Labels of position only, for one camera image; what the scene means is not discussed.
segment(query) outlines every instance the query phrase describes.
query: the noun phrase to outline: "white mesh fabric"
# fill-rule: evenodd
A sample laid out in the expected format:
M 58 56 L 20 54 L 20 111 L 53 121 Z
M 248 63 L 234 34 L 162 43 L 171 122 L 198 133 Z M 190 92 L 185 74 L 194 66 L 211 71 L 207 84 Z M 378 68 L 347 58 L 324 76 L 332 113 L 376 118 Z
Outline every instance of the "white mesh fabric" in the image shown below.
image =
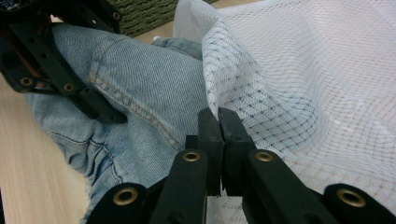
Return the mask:
M 180 0 L 174 35 L 202 42 L 215 115 L 235 110 L 309 188 L 353 185 L 396 214 L 394 1 Z M 208 222 L 245 223 L 239 203 L 210 199 Z

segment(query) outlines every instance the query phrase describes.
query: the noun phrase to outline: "blue jeans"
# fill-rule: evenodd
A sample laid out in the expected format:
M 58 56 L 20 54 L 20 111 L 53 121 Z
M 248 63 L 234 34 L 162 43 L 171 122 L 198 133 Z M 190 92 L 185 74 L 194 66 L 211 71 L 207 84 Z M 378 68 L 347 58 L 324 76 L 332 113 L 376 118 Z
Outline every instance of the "blue jeans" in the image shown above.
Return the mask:
M 207 107 L 200 44 L 182 38 L 143 44 L 124 35 L 57 25 L 55 44 L 76 74 L 128 121 L 88 119 L 61 96 L 28 94 L 35 119 L 88 180 L 90 205 L 112 187 L 164 178 Z

